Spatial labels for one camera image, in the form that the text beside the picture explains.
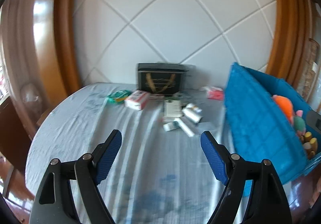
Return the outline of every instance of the white wall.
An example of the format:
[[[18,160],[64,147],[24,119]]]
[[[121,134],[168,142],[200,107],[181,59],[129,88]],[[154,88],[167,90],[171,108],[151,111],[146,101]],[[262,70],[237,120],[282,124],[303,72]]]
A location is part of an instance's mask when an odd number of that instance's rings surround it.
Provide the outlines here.
[[[137,63],[167,61],[224,87],[234,61],[265,70],[275,16],[275,0],[75,0],[81,79],[136,83]]]

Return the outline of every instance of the blue gripper pad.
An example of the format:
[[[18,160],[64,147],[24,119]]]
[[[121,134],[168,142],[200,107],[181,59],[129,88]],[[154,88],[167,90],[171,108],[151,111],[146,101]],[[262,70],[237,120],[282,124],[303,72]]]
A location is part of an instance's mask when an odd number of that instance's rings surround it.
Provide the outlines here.
[[[225,163],[205,133],[201,134],[201,147],[212,168],[215,178],[224,185],[227,185],[229,178],[226,173]]]
[[[108,137],[108,139],[112,138],[112,140],[109,142],[109,144],[107,144],[108,145],[107,149],[102,154],[99,161],[97,162],[97,166],[96,166],[97,174],[96,174],[96,177],[94,178],[94,183],[96,185],[100,184],[104,179],[107,178],[109,170],[113,165],[116,155],[121,147],[121,143],[122,143],[121,132],[118,130],[114,130],[114,131]]]

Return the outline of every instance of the metal screw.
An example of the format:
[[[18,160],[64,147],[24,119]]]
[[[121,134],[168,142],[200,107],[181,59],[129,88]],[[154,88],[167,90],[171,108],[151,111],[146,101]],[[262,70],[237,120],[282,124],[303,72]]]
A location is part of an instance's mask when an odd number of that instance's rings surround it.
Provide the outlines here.
[[[240,159],[240,155],[234,153],[234,154],[231,155],[231,158],[232,158],[234,161],[237,161],[237,160]]]
[[[50,162],[51,165],[56,165],[57,163],[59,163],[59,159],[57,158],[52,159]]]
[[[83,160],[90,160],[90,159],[91,159],[91,153],[85,153],[85,154],[82,156],[82,159],[83,159]]]
[[[266,166],[271,165],[271,161],[268,160],[268,159],[264,159],[264,160],[263,160],[263,163],[264,163]]]

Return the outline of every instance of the red and white box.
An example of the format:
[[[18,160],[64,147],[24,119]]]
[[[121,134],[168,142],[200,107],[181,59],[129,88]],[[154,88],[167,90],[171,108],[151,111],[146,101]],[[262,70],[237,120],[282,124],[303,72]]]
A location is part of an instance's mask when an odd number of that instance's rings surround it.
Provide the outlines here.
[[[125,106],[136,111],[144,109],[148,102],[150,93],[142,90],[136,90],[125,99]]]

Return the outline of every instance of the black box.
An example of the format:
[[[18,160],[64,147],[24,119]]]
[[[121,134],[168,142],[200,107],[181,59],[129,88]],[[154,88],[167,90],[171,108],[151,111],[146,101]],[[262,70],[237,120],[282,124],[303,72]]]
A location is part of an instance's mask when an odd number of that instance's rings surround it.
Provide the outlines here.
[[[184,75],[184,65],[140,63],[137,67],[138,89],[171,96],[183,90]]]

